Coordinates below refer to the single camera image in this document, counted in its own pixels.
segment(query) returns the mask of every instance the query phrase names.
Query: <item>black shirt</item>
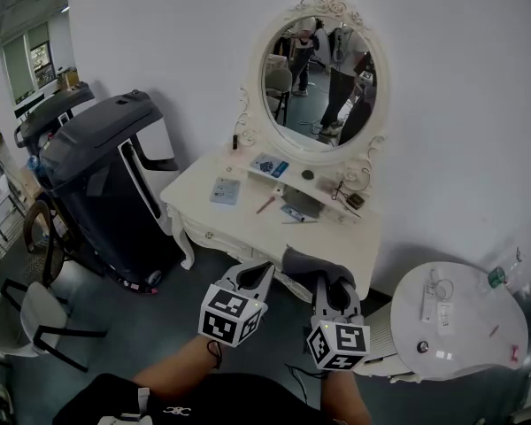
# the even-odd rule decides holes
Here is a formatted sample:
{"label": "black shirt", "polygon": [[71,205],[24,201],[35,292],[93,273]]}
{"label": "black shirt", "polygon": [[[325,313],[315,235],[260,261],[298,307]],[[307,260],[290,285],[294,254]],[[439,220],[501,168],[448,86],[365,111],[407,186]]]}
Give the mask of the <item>black shirt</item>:
{"label": "black shirt", "polygon": [[[104,416],[139,413],[138,386],[99,375],[53,419],[53,425],[97,425]],[[173,423],[326,423],[320,411],[277,382],[256,375],[209,375],[185,398],[165,403],[153,394],[147,414],[154,425]]]}

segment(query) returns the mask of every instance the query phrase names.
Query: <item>card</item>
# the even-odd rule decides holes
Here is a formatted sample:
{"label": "card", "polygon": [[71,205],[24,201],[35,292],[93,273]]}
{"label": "card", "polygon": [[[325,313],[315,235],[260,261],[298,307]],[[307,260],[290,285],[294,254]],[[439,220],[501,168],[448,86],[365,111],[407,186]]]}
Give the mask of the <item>card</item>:
{"label": "card", "polygon": [[239,190],[240,182],[238,180],[217,178],[211,193],[211,201],[214,203],[224,203],[225,205],[235,205]]}
{"label": "card", "polygon": [[289,163],[275,158],[274,156],[270,156],[269,154],[261,153],[254,159],[251,166],[265,174],[270,174],[273,178],[279,178],[281,174],[285,172]]}

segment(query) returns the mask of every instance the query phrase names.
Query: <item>window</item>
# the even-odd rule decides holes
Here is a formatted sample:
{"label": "window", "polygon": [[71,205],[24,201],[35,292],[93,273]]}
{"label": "window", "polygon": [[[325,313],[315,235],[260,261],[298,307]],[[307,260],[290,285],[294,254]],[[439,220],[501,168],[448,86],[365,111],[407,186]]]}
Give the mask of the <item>window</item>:
{"label": "window", "polygon": [[37,86],[44,87],[48,83],[56,80],[55,69],[51,63],[50,42],[33,48],[30,51],[32,67],[34,68],[35,78],[37,79]]}

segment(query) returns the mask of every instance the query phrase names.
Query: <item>wheel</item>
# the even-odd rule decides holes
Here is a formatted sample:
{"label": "wheel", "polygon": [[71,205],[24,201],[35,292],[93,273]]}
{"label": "wheel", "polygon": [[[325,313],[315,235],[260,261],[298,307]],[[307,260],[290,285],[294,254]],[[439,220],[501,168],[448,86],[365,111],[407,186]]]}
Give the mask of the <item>wheel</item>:
{"label": "wheel", "polygon": [[162,277],[161,271],[157,270],[150,274],[150,276],[146,279],[146,282],[151,287],[155,287],[161,282],[161,277]]}

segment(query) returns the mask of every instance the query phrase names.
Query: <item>small box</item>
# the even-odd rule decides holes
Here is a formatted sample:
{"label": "small box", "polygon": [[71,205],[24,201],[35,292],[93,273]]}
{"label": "small box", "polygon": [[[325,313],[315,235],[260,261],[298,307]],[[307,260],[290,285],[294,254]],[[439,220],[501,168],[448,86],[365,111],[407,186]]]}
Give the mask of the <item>small box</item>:
{"label": "small box", "polygon": [[370,353],[370,327],[319,321],[307,344],[317,368],[348,371]]}
{"label": "small box", "polygon": [[198,333],[236,347],[256,332],[267,305],[217,285],[211,285],[201,304]]}

